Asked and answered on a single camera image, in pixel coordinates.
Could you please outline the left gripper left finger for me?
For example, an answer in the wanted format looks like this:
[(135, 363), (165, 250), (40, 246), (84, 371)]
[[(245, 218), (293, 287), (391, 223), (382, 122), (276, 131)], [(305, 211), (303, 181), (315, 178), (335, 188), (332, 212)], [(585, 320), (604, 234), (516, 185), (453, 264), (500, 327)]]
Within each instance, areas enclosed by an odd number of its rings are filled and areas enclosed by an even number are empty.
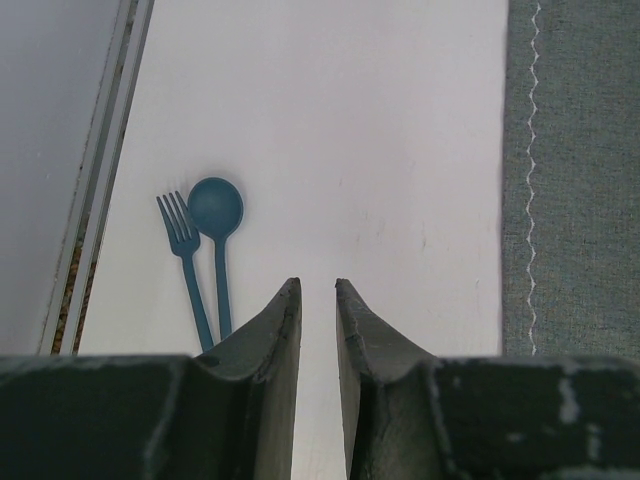
[(5, 479), (287, 479), (302, 291), (188, 355), (5, 356)]

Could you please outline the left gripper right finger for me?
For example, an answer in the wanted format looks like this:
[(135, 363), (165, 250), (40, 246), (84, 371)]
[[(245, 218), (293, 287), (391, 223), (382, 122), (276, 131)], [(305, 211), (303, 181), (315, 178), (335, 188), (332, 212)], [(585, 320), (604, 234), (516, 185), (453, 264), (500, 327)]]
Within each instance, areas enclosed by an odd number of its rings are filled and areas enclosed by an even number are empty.
[(335, 287), (349, 478), (638, 477), (636, 362), (437, 357)]

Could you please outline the grey cloth placemat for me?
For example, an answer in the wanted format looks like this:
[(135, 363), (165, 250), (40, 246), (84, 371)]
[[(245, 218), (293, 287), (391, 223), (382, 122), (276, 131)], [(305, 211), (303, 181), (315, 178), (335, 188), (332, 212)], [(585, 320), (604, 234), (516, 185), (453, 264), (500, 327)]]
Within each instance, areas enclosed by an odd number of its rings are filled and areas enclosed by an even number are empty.
[(509, 5), (507, 355), (639, 356), (639, 5)]

